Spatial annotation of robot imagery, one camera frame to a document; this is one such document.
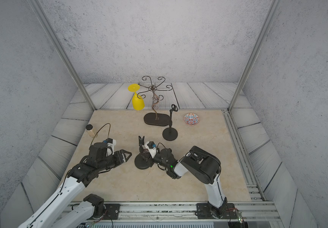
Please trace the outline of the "black round stand base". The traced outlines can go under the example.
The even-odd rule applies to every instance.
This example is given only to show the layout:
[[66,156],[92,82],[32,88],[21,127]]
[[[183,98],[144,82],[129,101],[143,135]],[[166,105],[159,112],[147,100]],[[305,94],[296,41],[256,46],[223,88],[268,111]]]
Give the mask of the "black round stand base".
[[167,141],[174,141],[178,137],[178,132],[175,128],[168,127],[164,129],[162,136]]

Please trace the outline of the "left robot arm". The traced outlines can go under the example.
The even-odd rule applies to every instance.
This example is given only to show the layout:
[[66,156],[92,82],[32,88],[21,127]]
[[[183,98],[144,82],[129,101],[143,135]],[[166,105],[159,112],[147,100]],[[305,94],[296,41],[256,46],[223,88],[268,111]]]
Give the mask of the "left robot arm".
[[21,228],[74,228],[91,217],[104,217],[104,200],[90,194],[68,216],[57,221],[59,215],[88,185],[102,173],[127,162],[132,156],[126,150],[114,150],[115,141],[98,142],[89,147],[88,155],[71,168],[63,183],[45,203],[25,222]]

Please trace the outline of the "spare black microphone pole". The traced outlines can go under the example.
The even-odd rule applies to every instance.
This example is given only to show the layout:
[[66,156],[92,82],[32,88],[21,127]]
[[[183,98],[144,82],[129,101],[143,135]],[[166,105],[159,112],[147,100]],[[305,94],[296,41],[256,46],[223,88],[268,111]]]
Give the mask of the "spare black microphone pole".
[[138,139],[139,139],[139,150],[143,150],[145,145],[145,137],[139,136]]

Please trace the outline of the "black microphone stand pole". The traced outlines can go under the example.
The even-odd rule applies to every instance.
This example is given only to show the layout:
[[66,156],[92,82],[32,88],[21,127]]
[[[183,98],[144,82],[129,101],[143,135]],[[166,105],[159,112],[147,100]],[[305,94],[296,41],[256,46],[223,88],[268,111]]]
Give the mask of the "black microphone stand pole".
[[172,113],[173,112],[177,112],[178,111],[178,107],[175,104],[171,105],[171,109],[170,109],[170,122],[169,122],[169,129],[172,129]]

